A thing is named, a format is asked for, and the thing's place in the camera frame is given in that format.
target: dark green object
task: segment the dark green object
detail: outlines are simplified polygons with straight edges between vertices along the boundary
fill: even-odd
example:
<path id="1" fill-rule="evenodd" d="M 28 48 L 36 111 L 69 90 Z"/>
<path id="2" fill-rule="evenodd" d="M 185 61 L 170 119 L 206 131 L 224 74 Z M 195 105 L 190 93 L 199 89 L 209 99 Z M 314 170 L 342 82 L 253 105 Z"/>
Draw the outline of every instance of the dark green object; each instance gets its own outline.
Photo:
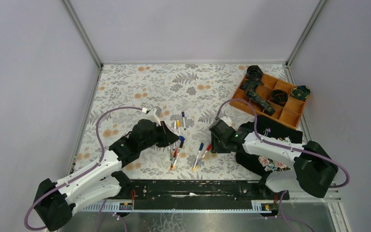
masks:
<path id="1" fill-rule="evenodd" d="M 292 97 L 298 100 L 301 100 L 303 102 L 306 100 L 307 97 L 309 97 L 310 94 L 311 94 L 311 90 L 308 89 L 308 87 L 306 86 L 295 86 L 291 92 Z"/>
<path id="2" fill-rule="evenodd" d="M 275 113 L 275 110 L 272 108 L 272 106 L 266 100 L 262 99 L 262 97 L 259 96 L 257 92 L 255 92 L 255 89 L 259 85 L 264 85 L 264 83 L 262 83 L 258 79 L 255 81 L 247 80 L 241 85 L 241 89 L 245 91 L 245 94 L 249 99 L 262 106 L 267 114 L 273 115 Z"/>
<path id="3" fill-rule="evenodd" d="M 271 102 L 277 105 L 280 105 L 282 107 L 284 107 L 286 102 L 288 101 L 288 94 L 281 89 L 273 90 L 270 96 L 271 96 Z"/>
<path id="4" fill-rule="evenodd" d="M 257 80 L 261 80 L 263 75 L 264 75 L 264 73 L 258 67 L 258 65 L 251 65 L 247 69 L 246 78 L 248 80 L 257 81 Z"/>
<path id="5" fill-rule="evenodd" d="M 245 94 L 249 99 L 262 106 L 262 108 L 265 109 L 265 112 L 267 112 L 268 115 L 275 114 L 274 108 L 272 108 L 272 106 L 266 100 L 262 99 L 262 97 L 259 96 L 254 89 L 249 88 L 248 90 L 245 91 Z"/>

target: pen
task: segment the pen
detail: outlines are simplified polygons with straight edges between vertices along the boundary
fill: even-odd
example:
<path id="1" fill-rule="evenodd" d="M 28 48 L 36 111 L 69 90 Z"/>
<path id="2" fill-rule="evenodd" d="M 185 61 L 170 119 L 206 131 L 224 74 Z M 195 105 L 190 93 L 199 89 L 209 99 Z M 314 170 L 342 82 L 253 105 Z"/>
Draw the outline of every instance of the pen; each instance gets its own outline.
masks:
<path id="1" fill-rule="evenodd" d="M 185 118 L 186 116 L 184 116 L 184 111 L 181 112 L 181 116 L 183 116 L 183 127 L 184 127 L 184 130 L 185 130 L 185 129 L 187 129 L 187 127 L 186 127 L 186 122 L 185 122 L 186 121 L 186 118 Z"/>
<path id="2" fill-rule="evenodd" d="M 174 121 L 174 133 L 177 130 L 177 120 Z"/>
<path id="3" fill-rule="evenodd" d="M 201 159 L 200 159 L 199 162 L 197 163 L 196 168 L 198 168 L 198 166 L 200 165 L 202 159 L 205 158 L 205 155 L 207 154 L 207 152 L 208 152 L 210 149 L 211 149 L 211 144 L 208 144 L 207 150 L 205 150 L 204 154 L 201 156 Z"/>
<path id="4" fill-rule="evenodd" d="M 180 145 L 178 146 L 177 156 L 175 157 L 175 161 L 174 161 L 174 165 L 173 165 L 172 169 L 175 168 L 175 165 L 176 165 L 177 160 L 178 160 L 178 154 L 180 153 L 180 150 L 183 147 L 183 144 L 184 144 L 184 140 L 182 140 L 181 143 L 180 143 Z"/>
<path id="5" fill-rule="evenodd" d="M 194 171 L 194 169 L 196 168 L 197 161 L 198 161 L 198 157 L 200 156 L 200 153 L 201 153 L 203 147 L 204 147 L 204 144 L 201 143 L 201 144 L 200 144 L 199 151 L 198 151 L 198 153 L 197 153 L 196 161 L 194 162 L 194 165 L 193 165 L 193 171 Z"/>

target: black cloth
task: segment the black cloth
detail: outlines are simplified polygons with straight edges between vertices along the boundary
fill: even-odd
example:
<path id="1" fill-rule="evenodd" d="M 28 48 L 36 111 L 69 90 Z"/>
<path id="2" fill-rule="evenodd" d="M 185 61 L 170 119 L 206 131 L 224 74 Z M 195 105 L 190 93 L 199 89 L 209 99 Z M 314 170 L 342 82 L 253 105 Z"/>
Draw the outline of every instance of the black cloth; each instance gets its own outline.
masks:
<path id="1" fill-rule="evenodd" d="M 259 115 L 257 120 L 257 131 L 259 134 L 281 140 L 288 137 L 293 144 L 302 143 L 303 134 L 301 131 L 288 128 L 263 115 Z M 247 122 L 242 124 L 240 127 L 254 129 L 254 123 Z M 255 174 L 263 176 L 266 173 L 265 167 L 262 166 L 258 158 L 259 155 L 247 154 L 245 152 L 237 152 L 235 155 L 237 163 Z"/>

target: floral fabric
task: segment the floral fabric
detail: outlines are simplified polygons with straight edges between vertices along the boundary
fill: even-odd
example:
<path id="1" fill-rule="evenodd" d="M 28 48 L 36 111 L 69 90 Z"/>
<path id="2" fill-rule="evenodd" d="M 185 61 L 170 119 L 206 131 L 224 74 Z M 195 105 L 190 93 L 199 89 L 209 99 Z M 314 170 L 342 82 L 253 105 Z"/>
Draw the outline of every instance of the floral fabric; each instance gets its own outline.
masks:
<path id="1" fill-rule="evenodd" d="M 282 64 L 259 66 L 264 73 L 286 81 Z M 95 128 L 104 112 L 119 106 L 159 106 L 160 119 L 171 126 L 175 120 L 182 124 L 181 112 L 185 113 L 187 129 L 181 130 L 185 143 L 176 168 L 169 170 L 168 148 L 152 147 L 123 169 L 129 178 L 258 179 L 258 175 L 237 164 L 233 154 L 209 153 L 200 167 L 191 171 L 200 143 L 204 143 L 204 150 L 210 143 L 208 127 L 219 106 L 232 98 L 247 67 L 248 64 L 105 65 L 74 168 L 80 169 L 99 158 Z M 234 128 L 253 120 L 252 115 L 229 105 L 223 107 L 221 115 L 230 117 Z M 144 117 L 132 109 L 112 112 L 100 125 L 103 143 L 112 144 Z"/>
<path id="2" fill-rule="evenodd" d="M 264 136 L 268 136 L 268 133 L 270 132 L 271 132 L 271 128 L 266 128 L 263 134 Z M 278 138 L 278 139 L 281 141 L 289 142 L 289 143 L 291 142 L 291 139 L 289 137 L 285 137 L 284 139 L 282 138 Z M 259 156 L 258 160 L 259 160 L 259 163 L 261 163 L 261 165 L 264 167 L 265 171 L 285 171 L 285 170 L 290 169 L 285 164 L 268 159 L 264 156 Z"/>

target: marker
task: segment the marker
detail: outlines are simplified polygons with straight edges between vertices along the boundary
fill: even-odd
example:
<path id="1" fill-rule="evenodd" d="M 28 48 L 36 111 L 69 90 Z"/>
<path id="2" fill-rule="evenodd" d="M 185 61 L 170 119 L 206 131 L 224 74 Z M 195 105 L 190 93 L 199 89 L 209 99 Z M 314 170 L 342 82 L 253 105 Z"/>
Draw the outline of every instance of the marker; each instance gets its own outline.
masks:
<path id="1" fill-rule="evenodd" d="M 194 162 L 194 165 L 193 165 L 193 171 L 194 171 L 194 169 L 196 168 L 197 161 L 198 161 L 198 157 L 200 156 L 200 153 L 201 153 L 203 147 L 204 147 L 204 144 L 201 143 L 201 144 L 200 144 L 200 148 L 199 148 L 199 152 L 197 153 L 196 161 Z"/>
<path id="2" fill-rule="evenodd" d="M 211 144 L 208 144 L 207 150 L 205 150 L 204 154 L 201 156 L 201 159 L 200 159 L 199 162 L 197 163 L 196 168 L 198 168 L 198 166 L 200 165 L 202 159 L 205 158 L 205 155 L 208 153 L 208 151 L 209 151 L 210 149 L 211 149 Z"/>
<path id="3" fill-rule="evenodd" d="M 181 133 L 180 133 L 180 126 L 181 126 L 180 120 L 177 120 L 177 131 L 178 131 L 178 135 L 181 135 Z"/>
<path id="4" fill-rule="evenodd" d="M 167 150 L 169 151 L 169 158 L 170 158 L 170 161 L 172 160 L 172 157 L 171 157 L 171 151 L 170 151 L 170 148 L 168 147 Z"/>
<path id="5" fill-rule="evenodd" d="M 178 154 L 180 153 L 180 150 L 183 147 L 183 144 L 184 144 L 184 140 L 182 140 L 181 143 L 180 143 L 180 145 L 178 146 L 177 156 L 175 157 L 175 161 L 174 161 L 174 165 L 173 165 L 172 169 L 175 168 L 175 165 L 176 165 L 177 160 L 178 160 Z"/>
<path id="6" fill-rule="evenodd" d="M 187 129 L 186 122 L 185 122 L 186 121 L 186 118 L 185 118 L 186 116 L 184 116 L 184 111 L 181 112 L 181 116 L 183 116 L 183 127 L 184 127 L 184 130 L 186 130 Z"/>
<path id="7" fill-rule="evenodd" d="M 177 126 L 177 120 L 174 121 L 174 133 L 177 130 L 176 126 Z M 173 143 L 173 151 L 175 151 L 175 142 Z"/>
<path id="8" fill-rule="evenodd" d="M 175 162 L 175 158 L 177 157 L 177 152 L 178 152 L 178 148 L 176 148 L 175 151 L 174 151 L 174 155 L 173 155 L 173 158 L 171 160 L 170 170 L 172 170 L 173 167 L 174 167 L 174 162 Z"/>

